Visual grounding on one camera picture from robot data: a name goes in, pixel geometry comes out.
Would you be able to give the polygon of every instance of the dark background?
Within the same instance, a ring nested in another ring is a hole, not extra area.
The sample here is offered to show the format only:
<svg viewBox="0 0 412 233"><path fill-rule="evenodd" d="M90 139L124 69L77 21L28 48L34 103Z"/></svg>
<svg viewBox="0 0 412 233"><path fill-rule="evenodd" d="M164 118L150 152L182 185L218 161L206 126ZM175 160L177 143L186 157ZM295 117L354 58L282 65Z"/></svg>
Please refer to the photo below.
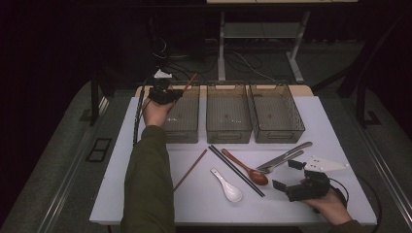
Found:
<svg viewBox="0 0 412 233"><path fill-rule="evenodd" d="M217 12L169 13L153 20L153 13L127 8L91 11L77 8L78 3L0 2L3 109L0 224L71 100L90 80L91 72L98 74L104 94L112 95L116 89L137 87L153 72L157 61L152 50L159 50L155 35L172 41L174 49L188 51L200 59L204 52L201 47L204 38L218 38ZM111 1L99 3L104 5ZM412 90L412 35L408 33L412 28L412 14L406 7L409 3L400 0L360 3L375 6L314 9L305 41L376 41L371 39L379 38L399 16L404 15L363 77L370 80L368 86L412 138L412 98L409 94ZM233 13L231 17L242 19L245 15Z"/></svg>

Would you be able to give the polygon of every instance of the dark floor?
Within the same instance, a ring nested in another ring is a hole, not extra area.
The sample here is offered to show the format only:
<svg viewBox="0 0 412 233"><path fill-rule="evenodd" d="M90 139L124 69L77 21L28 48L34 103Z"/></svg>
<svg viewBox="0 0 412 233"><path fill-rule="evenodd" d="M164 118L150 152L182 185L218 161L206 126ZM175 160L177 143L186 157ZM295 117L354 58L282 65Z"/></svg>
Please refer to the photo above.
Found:
<svg viewBox="0 0 412 233"><path fill-rule="evenodd" d="M272 44L263 47L280 47L271 52L244 54L244 59L264 76L293 83L293 74L285 57L285 51L290 45L277 41L270 43ZM312 86L345 68L357 57L361 48L362 43L357 42L302 45L297 62L305 84ZM185 74L194 71L200 74L201 79L215 80L215 59L215 56L209 56L205 62L176 61L176 64L170 65L173 68L168 69L174 70L175 76L181 80L187 78ZM266 79L245 66L236 53L228 53L226 61L230 63L226 63L227 80ZM380 124L360 127L354 118L356 95L340 98L336 94L339 85L340 81L332 83L314 94L321 98L339 142L359 176L360 184L376 215L379 216L382 212L377 232L411 232L410 219L405 219L411 209L408 204L410 198L403 197L412 196L412 142L371 91L367 92L366 109L379 118ZM114 97L104 99L100 108L101 117L94 126L89 126L89 121L85 121L84 117L90 109L89 94L88 83L67 109L4 223L2 233L108 232L106 226L91 223L88 218L134 90L118 90ZM85 158L97 138L112 139L108 155L102 163L86 162ZM111 230L120 232L118 226L113 226ZM187 228L178 230L188 232ZM287 231L276 227L214 227L190 230L266 233L294 232L295 229ZM300 230L308 233L327 232L327 227L306 226L300 227Z"/></svg>

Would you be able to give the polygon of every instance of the green sleeve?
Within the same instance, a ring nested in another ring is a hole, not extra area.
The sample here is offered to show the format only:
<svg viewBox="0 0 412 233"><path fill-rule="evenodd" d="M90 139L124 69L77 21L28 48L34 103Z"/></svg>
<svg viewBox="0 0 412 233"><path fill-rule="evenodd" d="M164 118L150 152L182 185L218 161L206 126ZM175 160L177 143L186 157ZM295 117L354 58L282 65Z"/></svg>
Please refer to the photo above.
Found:
<svg viewBox="0 0 412 233"><path fill-rule="evenodd" d="M175 232L166 134L148 126L134 147L124 180L121 232Z"/></svg>
<svg viewBox="0 0 412 233"><path fill-rule="evenodd" d="M350 220L343 224L332 226L329 233L366 233L366 229L356 220Z"/></svg>

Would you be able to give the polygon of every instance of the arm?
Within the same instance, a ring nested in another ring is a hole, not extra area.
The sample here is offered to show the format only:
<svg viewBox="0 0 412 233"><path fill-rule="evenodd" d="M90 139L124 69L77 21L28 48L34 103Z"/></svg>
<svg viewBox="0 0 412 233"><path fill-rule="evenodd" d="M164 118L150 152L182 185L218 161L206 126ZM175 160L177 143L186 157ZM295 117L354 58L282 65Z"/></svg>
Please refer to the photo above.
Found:
<svg viewBox="0 0 412 233"><path fill-rule="evenodd" d="M121 232L175 232L166 134L160 128L173 104L158 105L147 99L144 106L147 127L127 167Z"/></svg>
<svg viewBox="0 0 412 233"><path fill-rule="evenodd" d="M333 189L330 189L325 197L304 200L302 202L316 208L332 224L330 233L366 232L364 227L352 219Z"/></svg>

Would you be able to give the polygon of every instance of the white ceramic spoon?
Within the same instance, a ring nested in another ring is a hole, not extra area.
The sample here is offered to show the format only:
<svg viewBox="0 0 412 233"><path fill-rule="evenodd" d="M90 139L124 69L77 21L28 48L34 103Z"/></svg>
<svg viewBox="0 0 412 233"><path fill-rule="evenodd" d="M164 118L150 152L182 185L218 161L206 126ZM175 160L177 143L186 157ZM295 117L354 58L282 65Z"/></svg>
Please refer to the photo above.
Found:
<svg viewBox="0 0 412 233"><path fill-rule="evenodd" d="M237 187L225 181L222 175L218 172L218 170L216 170L216 168L212 168L210 172L213 173L221 182L224 190L224 195L226 195L229 201L238 202L242 199L242 191L240 191L239 189L237 189Z"/></svg>

